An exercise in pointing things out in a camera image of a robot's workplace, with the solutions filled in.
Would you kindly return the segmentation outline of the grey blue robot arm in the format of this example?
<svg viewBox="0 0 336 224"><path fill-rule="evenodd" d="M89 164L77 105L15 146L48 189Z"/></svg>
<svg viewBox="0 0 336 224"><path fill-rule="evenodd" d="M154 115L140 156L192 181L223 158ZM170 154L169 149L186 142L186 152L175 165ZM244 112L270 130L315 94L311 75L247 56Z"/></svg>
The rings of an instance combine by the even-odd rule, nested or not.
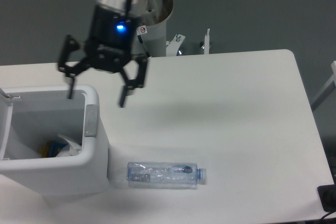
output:
<svg viewBox="0 0 336 224"><path fill-rule="evenodd" d="M58 60L58 70L69 79L72 98L76 76L89 68L120 73L124 81L119 100L145 86L150 54L132 54L132 44L141 26L147 0L96 0L88 38L67 35Z"/></svg>

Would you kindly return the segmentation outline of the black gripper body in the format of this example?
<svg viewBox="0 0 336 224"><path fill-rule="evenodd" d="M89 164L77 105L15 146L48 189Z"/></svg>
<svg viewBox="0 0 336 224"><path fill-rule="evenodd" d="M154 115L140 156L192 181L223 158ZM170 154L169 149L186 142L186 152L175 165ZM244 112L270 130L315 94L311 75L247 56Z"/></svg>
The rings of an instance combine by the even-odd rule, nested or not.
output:
<svg viewBox="0 0 336 224"><path fill-rule="evenodd" d="M131 60L131 47L138 25L138 17L121 15L96 5L85 45L88 65L119 72Z"/></svg>

